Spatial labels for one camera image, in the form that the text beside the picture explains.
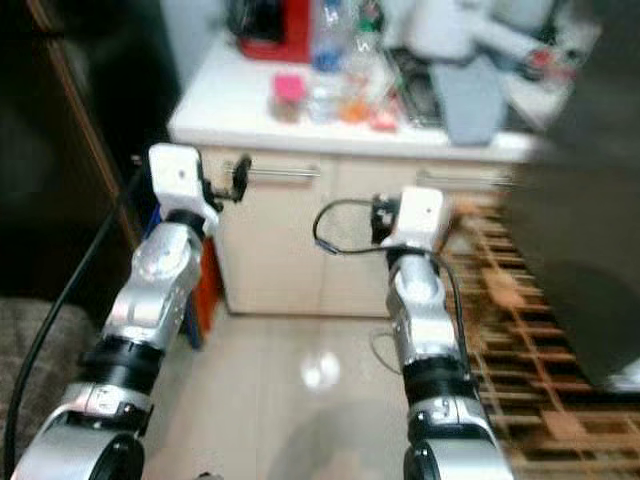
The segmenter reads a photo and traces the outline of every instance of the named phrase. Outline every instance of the gray fabric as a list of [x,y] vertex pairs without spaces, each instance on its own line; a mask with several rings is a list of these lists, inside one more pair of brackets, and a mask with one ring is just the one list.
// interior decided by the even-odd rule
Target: gray fabric
[[479,55],[466,65],[433,62],[429,75],[451,143],[490,143],[505,123],[508,105],[489,57]]
[[[9,400],[20,365],[51,304],[39,300],[0,299],[0,427],[3,432]],[[34,366],[20,410],[18,454],[21,454],[55,408],[64,387],[76,373],[78,355],[95,338],[86,313],[63,307]],[[2,443],[0,454],[3,454]],[[0,465],[0,478],[4,477]]]

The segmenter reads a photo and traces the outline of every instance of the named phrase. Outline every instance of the black cable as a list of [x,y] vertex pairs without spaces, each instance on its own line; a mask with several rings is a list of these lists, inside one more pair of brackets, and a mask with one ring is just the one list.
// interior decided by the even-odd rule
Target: black cable
[[418,255],[426,255],[433,262],[438,265],[440,268],[444,269],[447,272],[447,276],[451,282],[451,288],[453,289],[453,301],[455,303],[456,309],[456,326],[458,329],[458,348],[460,350],[460,357],[463,359],[462,362],[466,369],[466,373],[471,375],[471,364],[469,362],[469,355],[467,352],[467,340],[465,337],[465,329],[464,329],[464,318],[462,313],[462,299],[460,295],[460,286],[458,284],[458,280],[456,279],[453,268],[437,253],[425,250],[422,248],[415,248],[409,245],[378,245],[375,247],[368,248],[359,248],[359,249],[345,249],[340,248],[337,245],[331,243],[330,241],[320,237],[318,235],[318,225],[322,217],[333,208],[339,205],[364,205],[371,206],[373,205],[373,201],[358,199],[358,198],[343,198],[339,200],[334,200],[333,202],[328,203],[327,205],[318,212],[315,220],[313,221],[313,239],[323,250],[329,252],[332,255],[363,255],[368,253],[375,252],[389,252],[389,251],[398,251],[401,250],[404,253],[415,253]]
[[116,199],[114,205],[111,207],[111,211],[107,215],[107,217],[102,222],[98,233],[94,237],[91,245],[85,252],[82,260],[76,267],[73,275],[64,286],[62,293],[58,296],[54,304],[51,306],[51,309],[47,313],[42,325],[40,325],[40,329],[36,334],[33,343],[31,344],[31,348],[27,353],[25,359],[22,362],[22,366],[20,367],[20,372],[18,373],[18,377],[16,379],[15,386],[13,387],[13,393],[11,395],[11,402],[9,403],[9,409],[7,410],[7,418],[5,422],[5,430],[4,430],[4,474],[5,478],[11,478],[13,471],[15,469],[16,462],[16,428],[18,424],[18,414],[20,411],[20,404],[22,403],[22,396],[24,395],[25,387],[27,386],[27,380],[29,379],[29,375],[31,374],[31,370],[35,364],[36,358],[40,350],[42,349],[42,345],[47,338],[49,330],[53,326],[62,305],[64,304],[66,298],[69,296],[69,293],[75,288],[76,284],[82,277],[82,275],[87,270],[89,266],[89,262],[93,259],[98,251],[98,248],[102,244],[103,240],[106,238],[107,233],[111,228],[111,225],[115,221],[120,211],[120,207],[128,200],[133,190],[138,185],[140,179],[143,177],[144,172],[147,170],[148,163],[141,168],[139,168],[134,176],[131,178],[127,189],[120,192],[118,198]]

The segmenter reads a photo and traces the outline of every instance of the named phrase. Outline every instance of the red appliance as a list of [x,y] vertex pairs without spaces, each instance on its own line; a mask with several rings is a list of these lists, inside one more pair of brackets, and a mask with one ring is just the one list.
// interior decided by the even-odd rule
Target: red appliance
[[309,63],[310,0],[282,0],[280,3],[281,39],[265,41],[251,34],[241,34],[238,47],[249,58]]

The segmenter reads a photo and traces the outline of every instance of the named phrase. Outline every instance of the plastic bottle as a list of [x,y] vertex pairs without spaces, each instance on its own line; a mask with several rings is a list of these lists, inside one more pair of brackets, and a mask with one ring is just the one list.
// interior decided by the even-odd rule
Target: plastic bottle
[[342,93],[343,60],[349,34],[349,18],[342,0],[314,0],[311,41],[311,77],[307,110],[314,122],[326,123],[338,116]]

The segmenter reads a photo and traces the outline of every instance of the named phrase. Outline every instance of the wall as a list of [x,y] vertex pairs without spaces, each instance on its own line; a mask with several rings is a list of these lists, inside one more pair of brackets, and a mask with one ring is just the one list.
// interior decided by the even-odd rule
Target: wall
[[160,0],[184,91],[224,22],[224,0]]

